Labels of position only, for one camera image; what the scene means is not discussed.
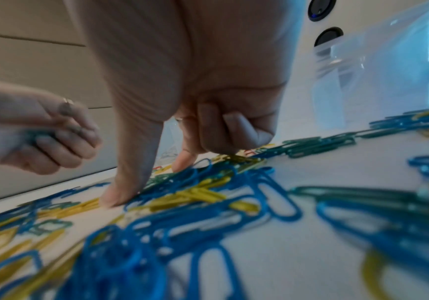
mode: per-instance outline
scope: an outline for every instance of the human hand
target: human hand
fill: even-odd
[[[148,180],[163,122],[181,118],[174,171],[275,134],[304,0],[66,0],[116,110],[118,170],[101,197],[128,201]]]
[[[37,174],[76,168],[101,144],[88,110],[52,93],[0,83],[0,164]]]

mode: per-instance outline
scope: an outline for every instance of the black round object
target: black round object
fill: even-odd
[[[313,22],[321,21],[333,10],[336,0],[312,0],[308,6],[308,18]]]
[[[343,35],[344,35],[344,32],[339,27],[328,28],[319,34],[319,36],[316,38],[316,41],[314,42],[314,46],[316,47],[316,46],[321,45],[323,43],[334,40],[335,38],[339,38]]]

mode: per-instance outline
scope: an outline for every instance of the blurred hand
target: blurred hand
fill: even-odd
[[[118,116],[118,170],[103,205],[150,176],[163,122],[181,118],[174,171],[206,151],[232,154],[275,134],[304,0],[66,0]]]
[[[0,83],[0,164],[52,174],[78,167],[100,144],[86,108],[46,91]]]

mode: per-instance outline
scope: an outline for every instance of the clear plastic box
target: clear plastic box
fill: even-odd
[[[295,57],[276,141],[429,108],[429,2]]]

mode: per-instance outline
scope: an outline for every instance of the plastic container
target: plastic container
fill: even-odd
[[[429,108],[429,2],[295,57],[276,141]]]

